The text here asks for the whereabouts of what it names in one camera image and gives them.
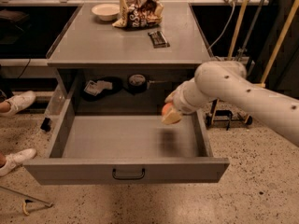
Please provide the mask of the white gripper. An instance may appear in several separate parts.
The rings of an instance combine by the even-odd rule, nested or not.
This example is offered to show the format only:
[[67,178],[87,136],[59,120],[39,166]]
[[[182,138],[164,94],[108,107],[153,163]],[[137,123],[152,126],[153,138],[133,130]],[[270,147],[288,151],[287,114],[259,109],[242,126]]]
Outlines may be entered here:
[[181,114],[191,114],[203,106],[203,94],[197,89],[194,83],[182,83],[175,91],[172,91],[164,99],[165,103],[175,106],[162,116],[162,123],[166,125],[175,124],[181,121]]

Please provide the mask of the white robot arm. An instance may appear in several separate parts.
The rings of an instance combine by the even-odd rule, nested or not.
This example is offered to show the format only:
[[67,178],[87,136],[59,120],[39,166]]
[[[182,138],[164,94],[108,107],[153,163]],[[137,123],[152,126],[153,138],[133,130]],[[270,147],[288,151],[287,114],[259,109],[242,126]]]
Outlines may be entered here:
[[207,102],[220,99],[235,105],[299,146],[299,101],[246,80],[246,68],[235,61],[200,64],[194,77],[165,98],[162,123],[174,124]]

